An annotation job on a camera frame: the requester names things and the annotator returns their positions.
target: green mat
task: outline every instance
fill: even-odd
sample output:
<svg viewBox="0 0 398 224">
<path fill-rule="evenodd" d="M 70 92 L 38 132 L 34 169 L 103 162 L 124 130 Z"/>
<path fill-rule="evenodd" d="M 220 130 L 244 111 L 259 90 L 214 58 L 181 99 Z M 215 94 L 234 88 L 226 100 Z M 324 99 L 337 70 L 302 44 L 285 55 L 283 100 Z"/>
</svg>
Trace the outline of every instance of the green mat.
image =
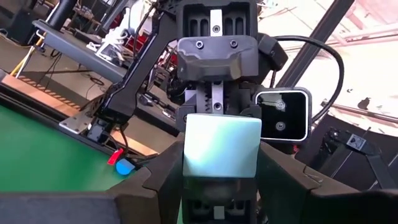
<svg viewBox="0 0 398 224">
<path fill-rule="evenodd" d="M 0 106 L 0 191 L 106 190 L 123 177 L 108 156 Z"/>
</svg>

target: metal frame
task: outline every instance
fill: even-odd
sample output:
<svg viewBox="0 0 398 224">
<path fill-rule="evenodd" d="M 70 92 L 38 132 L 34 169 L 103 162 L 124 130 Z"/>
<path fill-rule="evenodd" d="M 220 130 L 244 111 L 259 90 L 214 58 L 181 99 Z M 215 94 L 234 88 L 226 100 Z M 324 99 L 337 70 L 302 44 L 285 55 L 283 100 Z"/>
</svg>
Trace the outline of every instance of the metal frame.
<svg viewBox="0 0 398 224">
<path fill-rule="evenodd" d="M 334 0 L 310 37 L 325 43 L 354 2 L 355 0 Z M 275 87 L 295 86 L 319 51 L 318 47 L 304 44 Z"/>
</svg>

